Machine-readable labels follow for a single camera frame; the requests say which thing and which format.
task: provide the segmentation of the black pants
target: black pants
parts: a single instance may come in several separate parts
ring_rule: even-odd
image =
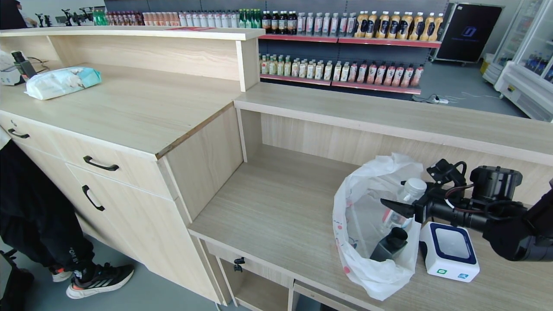
[[[0,150],[0,235],[45,267],[82,270],[94,257],[72,203],[13,141]]]

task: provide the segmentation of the tissue pack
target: tissue pack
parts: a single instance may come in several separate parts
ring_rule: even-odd
[[[33,76],[27,81],[27,93],[47,100],[84,90],[102,82],[100,72],[88,67],[68,67]]]

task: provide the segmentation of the drawer handle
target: drawer handle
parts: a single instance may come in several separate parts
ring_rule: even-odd
[[[16,134],[16,133],[15,133],[15,129],[13,129],[13,128],[10,128],[10,129],[8,130],[8,133],[12,134],[13,136],[17,136],[17,137],[23,138],[23,139],[29,138],[29,137],[30,137],[29,134],[23,134],[23,135]]]
[[[92,205],[99,211],[104,211],[105,208],[100,205],[100,206],[96,206],[96,204],[94,204],[94,202],[92,201],[92,199],[88,196],[88,191],[90,190],[90,188],[88,187],[88,185],[84,185],[82,186],[82,192],[85,194],[86,198],[90,201],[90,203],[92,203]]]
[[[119,166],[118,166],[117,164],[114,164],[114,165],[111,165],[111,166],[108,166],[108,167],[103,167],[103,166],[101,166],[101,165],[98,165],[98,164],[96,164],[96,163],[93,163],[93,162],[92,162],[93,159],[92,159],[92,157],[91,157],[90,155],[87,155],[86,157],[83,157],[83,160],[84,160],[86,163],[88,163],[88,164],[90,164],[90,165],[92,165],[92,166],[94,166],[94,167],[99,167],[99,168],[101,168],[101,169],[110,170],[110,171],[112,171],[112,172],[115,171],[115,170],[117,170],[117,169],[119,168]]]

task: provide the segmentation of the checkout counter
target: checkout counter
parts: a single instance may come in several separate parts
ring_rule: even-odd
[[[3,86],[0,126],[14,129],[14,141],[75,204],[86,233],[219,304],[295,310],[303,294],[338,310],[550,308],[553,266],[506,261],[474,231],[474,281],[431,276],[419,255],[404,288],[372,299],[345,275],[331,220],[343,179],[391,152],[426,167],[446,158],[518,170],[514,200],[532,205],[553,177],[551,124],[261,83],[260,35],[141,26],[2,32],[4,51],[52,69],[89,66],[103,81],[47,101],[24,85]]]

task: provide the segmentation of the plastic bag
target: plastic bag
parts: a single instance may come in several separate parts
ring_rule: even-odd
[[[421,229],[418,222],[412,221],[405,228],[408,243],[395,261],[377,262],[369,257],[388,234],[381,227],[387,208],[380,198],[396,200],[400,182],[420,178],[422,171],[422,164],[407,155],[377,156],[346,177],[334,196],[334,236],[344,272],[372,298],[390,297],[415,273]]]
[[[69,67],[35,75],[27,81],[27,95],[47,100],[84,90],[102,82],[100,72],[88,67]]]

